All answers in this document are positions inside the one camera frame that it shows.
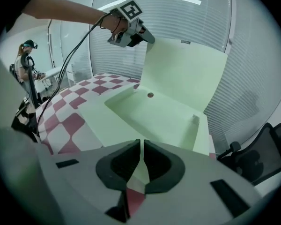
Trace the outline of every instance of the black rectangular cutout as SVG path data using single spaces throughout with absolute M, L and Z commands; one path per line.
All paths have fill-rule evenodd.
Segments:
M 74 165 L 76 163 L 79 163 L 79 162 L 76 159 L 71 159 L 71 160 L 56 163 L 56 166 L 58 168 L 63 168 L 63 167 Z
M 210 184 L 233 217 L 236 218 L 250 208 L 224 180 L 213 181 Z

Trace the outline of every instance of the cable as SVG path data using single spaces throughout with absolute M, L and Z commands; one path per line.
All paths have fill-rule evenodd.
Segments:
M 77 51 L 77 49 L 81 46 L 81 44 L 83 43 L 83 41 L 85 40 L 85 38 L 91 33 L 92 30 L 95 29 L 95 27 L 108 15 L 112 14 L 115 11 L 115 9 L 111 10 L 109 13 L 104 14 L 103 16 L 101 16 L 98 21 L 91 27 L 91 29 L 85 34 L 85 36 L 81 39 L 80 43 L 69 53 L 69 55 L 67 56 L 67 58 L 64 61 L 64 64 L 61 67 L 60 73 L 59 73 L 59 81 L 58 81 L 58 86 L 56 88 L 56 90 L 54 91 L 54 93 L 51 95 L 51 97 L 48 99 L 47 103 L 45 104 L 45 107 L 43 108 L 43 111 L 41 113 L 41 115 L 39 116 L 38 120 L 37 120 L 37 135 L 39 136 L 39 130 L 38 130 L 38 126 L 39 126 L 39 122 L 48 106 L 48 104 L 51 102 L 51 100 L 54 98 L 54 96 L 58 93 L 59 89 L 60 89 L 60 85 L 61 85 L 61 81 L 63 79 L 63 76 L 65 74 L 65 71 L 67 69 L 67 66 L 72 58 L 72 56 L 74 55 L 74 53 Z

